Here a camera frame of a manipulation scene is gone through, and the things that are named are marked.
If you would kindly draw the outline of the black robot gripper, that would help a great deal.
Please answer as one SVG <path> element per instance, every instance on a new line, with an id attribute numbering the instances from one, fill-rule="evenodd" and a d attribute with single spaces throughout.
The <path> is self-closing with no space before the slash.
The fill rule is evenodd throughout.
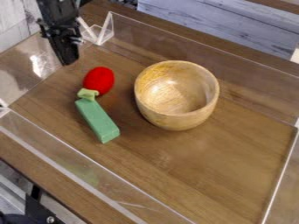
<path id="1" fill-rule="evenodd" d="M 67 66 L 80 57 L 79 44 L 80 0 L 36 0 L 41 16 L 37 18 L 37 25 L 41 29 L 41 36 L 48 39 L 51 36 L 51 46 L 60 63 Z M 72 30 L 69 36 L 61 35 L 63 31 Z"/>

